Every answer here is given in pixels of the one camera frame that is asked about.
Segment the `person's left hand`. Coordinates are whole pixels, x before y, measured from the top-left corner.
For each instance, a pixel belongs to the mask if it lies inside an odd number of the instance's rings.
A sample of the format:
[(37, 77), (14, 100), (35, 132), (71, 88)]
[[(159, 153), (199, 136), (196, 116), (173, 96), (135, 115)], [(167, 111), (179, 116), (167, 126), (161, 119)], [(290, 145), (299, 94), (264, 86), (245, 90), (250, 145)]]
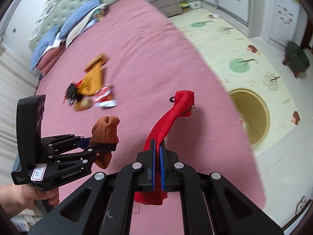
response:
[(1, 206), (11, 219), (25, 209), (36, 208), (34, 201), (47, 200), (53, 207), (59, 204), (59, 189), (42, 191), (29, 185), (1, 186)]

